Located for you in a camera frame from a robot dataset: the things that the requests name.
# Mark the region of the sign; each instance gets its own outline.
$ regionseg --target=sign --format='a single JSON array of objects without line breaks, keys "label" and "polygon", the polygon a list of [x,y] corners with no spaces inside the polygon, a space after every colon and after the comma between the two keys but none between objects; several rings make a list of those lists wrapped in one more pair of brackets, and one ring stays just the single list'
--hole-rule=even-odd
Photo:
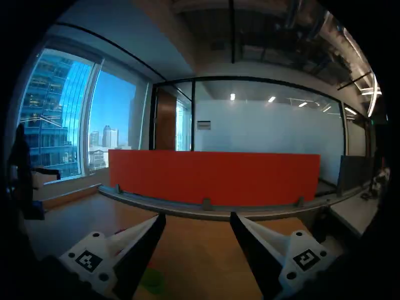
[{"label": "sign", "polygon": [[197,121],[197,130],[211,130],[211,121]]}]

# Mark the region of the ceiling light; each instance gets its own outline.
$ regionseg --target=ceiling light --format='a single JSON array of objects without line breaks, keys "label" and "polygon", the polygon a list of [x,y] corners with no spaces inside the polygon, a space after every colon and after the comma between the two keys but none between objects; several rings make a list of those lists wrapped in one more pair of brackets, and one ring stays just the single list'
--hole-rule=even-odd
[{"label": "ceiling light", "polygon": [[354,110],[352,110],[352,109],[350,109],[350,108],[348,108],[348,107],[345,107],[344,108],[346,111],[348,111],[349,113],[352,113],[353,115],[357,115],[357,113],[354,111]]},{"label": "ceiling light", "polygon": [[377,95],[378,95],[378,81],[375,74],[373,74],[373,95],[371,98],[371,102],[369,103],[368,118],[371,117],[372,112],[374,111],[375,102],[377,101]]},{"label": "ceiling light", "polygon": [[[374,94],[373,91],[365,91],[361,95],[365,96],[365,95],[373,95],[373,94]],[[376,94],[377,95],[382,95],[382,92],[381,91],[377,91]]]}]

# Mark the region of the red panel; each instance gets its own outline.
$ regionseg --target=red panel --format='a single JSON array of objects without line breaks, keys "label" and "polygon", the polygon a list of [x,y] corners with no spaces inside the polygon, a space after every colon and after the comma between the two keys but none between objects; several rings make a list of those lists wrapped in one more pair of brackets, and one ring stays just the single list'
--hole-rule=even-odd
[{"label": "red panel", "polygon": [[110,184],[169,201],[287,205],[314,199],[317,154],[109,150]]}]

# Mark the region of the exposed ceiling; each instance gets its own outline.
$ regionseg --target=exposed ceiling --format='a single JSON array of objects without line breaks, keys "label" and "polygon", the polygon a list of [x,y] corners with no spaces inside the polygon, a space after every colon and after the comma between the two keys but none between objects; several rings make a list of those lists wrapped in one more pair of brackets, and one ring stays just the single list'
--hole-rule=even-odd
[{"label": "exposed ceiling", "polygon": [[[370,71],[357,43],[315,0],[233,0],[233,3],[237,65],[249,64],[249,68],[258,65],[258,70],[265,66],[265,70],[270,70],[266,77],[272,79],[275,71],[271,64],[277,68],[285,66],[281,69],[300,72],[293,78],[286,78],[291,75],[285,72],[287,76],[280,80],[306,85],[304,80],[299,81],[299,74],[307,73],[328,83],[326,86],[333,91]],[[214,64],[210,53],[231,65],[230,12],[229,0],[79,0],[59,21],[104,36],[173,80],[196,76],[198,66]],[[151,70],[95,36],[57,25],[49,33],[99,49],[154,82],[162,81]],[[323,82],[316,82],[308,87],[358,107],[361,112],[368,108],[371,95],[359,95],[360,89],[371,90],[372,75],[359,80],[358,89],[354,85],[346,88],[352,89],[351,93],[342,96],[327,92]]]},{"label": "exposed ceiling", "polygon": [[[348,32],[316,0],[234,0],[235,56],[286,66],[339,87],[371,70]],[[232,22],[228,0],[172,0],[198,48],[230,59]],[[372,75],[357,82],[372,86]]]}]

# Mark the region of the skyscraper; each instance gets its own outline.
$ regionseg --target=skyscraper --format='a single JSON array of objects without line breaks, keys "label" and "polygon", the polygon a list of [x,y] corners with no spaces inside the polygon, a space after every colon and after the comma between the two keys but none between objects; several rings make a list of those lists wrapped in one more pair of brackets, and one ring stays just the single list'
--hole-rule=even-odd
[{"label": "skyscraper", "polygon": [[108,125],[104,126],[102,146],[107,148],[118,147],[118,129],[111,129]]},{"label": "skyscraper", "polygon": [[98,131],[93,131],[90,134],[90,146],[99,146],[100,133]]},{"label": "skyscraper", "polygon": [[20,112],[32,166],[78,175],[78,131],[91,66],[74,56],[45,49],[26,87]]}]

